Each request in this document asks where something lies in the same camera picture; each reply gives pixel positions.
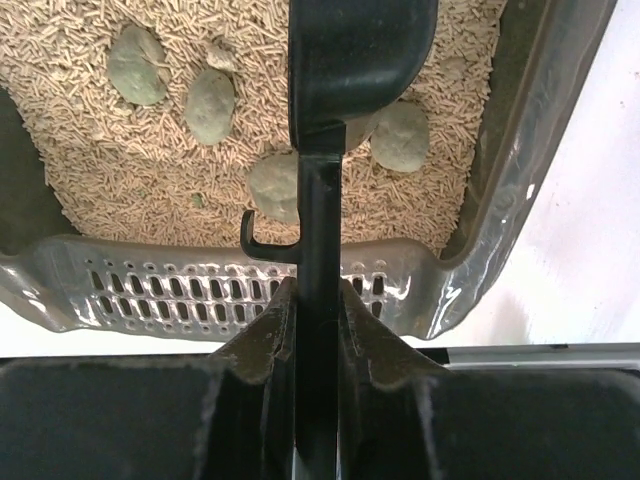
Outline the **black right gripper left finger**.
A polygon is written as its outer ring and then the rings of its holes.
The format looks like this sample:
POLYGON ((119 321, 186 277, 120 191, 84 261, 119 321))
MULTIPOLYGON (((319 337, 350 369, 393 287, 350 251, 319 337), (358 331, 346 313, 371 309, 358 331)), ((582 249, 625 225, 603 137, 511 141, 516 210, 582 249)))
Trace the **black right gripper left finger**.
POLYGON ((225 363, 209 433, 211 479, 291 479, 296 281, 214 354, 225 363))

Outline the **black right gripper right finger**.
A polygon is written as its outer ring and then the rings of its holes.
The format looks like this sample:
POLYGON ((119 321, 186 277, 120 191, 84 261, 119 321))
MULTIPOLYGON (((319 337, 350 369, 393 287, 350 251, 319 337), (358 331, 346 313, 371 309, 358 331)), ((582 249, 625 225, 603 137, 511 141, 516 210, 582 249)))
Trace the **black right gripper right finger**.
POLYGON ((428 479, 414 382, 444 371, 401 340, 340 282, 339 473, 343 479, 428 479))

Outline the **grey litter box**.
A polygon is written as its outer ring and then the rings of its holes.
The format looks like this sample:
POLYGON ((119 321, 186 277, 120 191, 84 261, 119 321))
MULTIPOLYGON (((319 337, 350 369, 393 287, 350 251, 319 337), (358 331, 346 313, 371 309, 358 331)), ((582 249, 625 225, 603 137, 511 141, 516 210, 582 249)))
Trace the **grey litter box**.
MULTIPOLYGON (((492 287, 555 157, 614 10, 611 1, 510 1, 460 222, 440 256, 403 239, 351 243, 341 273, 398 335, 432 340, 492 287)), ((22 117, 1 99, 1 301, 54 333, 89 329, 225 342, 266 307, 291 265, 235 248, 78 235, 44 183, 22 117)))

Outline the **grey-green clump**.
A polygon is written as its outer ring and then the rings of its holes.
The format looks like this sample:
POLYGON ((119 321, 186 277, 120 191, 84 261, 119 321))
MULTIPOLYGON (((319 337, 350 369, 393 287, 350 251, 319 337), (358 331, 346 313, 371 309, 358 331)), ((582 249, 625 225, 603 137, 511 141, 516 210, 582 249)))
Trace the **grey-green clump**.
POLYGON ((258 210, 269 218, 296 223, 298 155, 278 153, 259 160, 248 174, 248 188, 258 210))
POLYGON ((191 84, 184 109, 185 121, 204 145, 216 145, 226 138, 232 126, 235 90, 222 71, 202 71, 191 84))
POLYGON ((370 145, 372 158, 381 167, 400 173, 418 171, 430 147, 426 115, 410 102, 390 105, 382 112, 370 145))
POLYGON ((160 102, 170 80, 162 45, 146 29, 127 26, 109 53, 107 77, 129 103, 149 106, 160 102))

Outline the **black litter scoop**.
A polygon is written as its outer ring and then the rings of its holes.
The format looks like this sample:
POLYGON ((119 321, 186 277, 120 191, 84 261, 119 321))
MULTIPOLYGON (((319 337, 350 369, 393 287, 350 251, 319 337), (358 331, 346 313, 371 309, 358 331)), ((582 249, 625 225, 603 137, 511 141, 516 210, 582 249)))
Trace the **black litter scoop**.
POLYGON ((250 257, 297 268, 295 440, 301 476, 337 473, 338 320, 342 309, 342 159, 369 120, 397 100, 431 48, 434 1, 293 1, 288 27, 288 112, 298 154, 298 241, 257 242, 250 257))

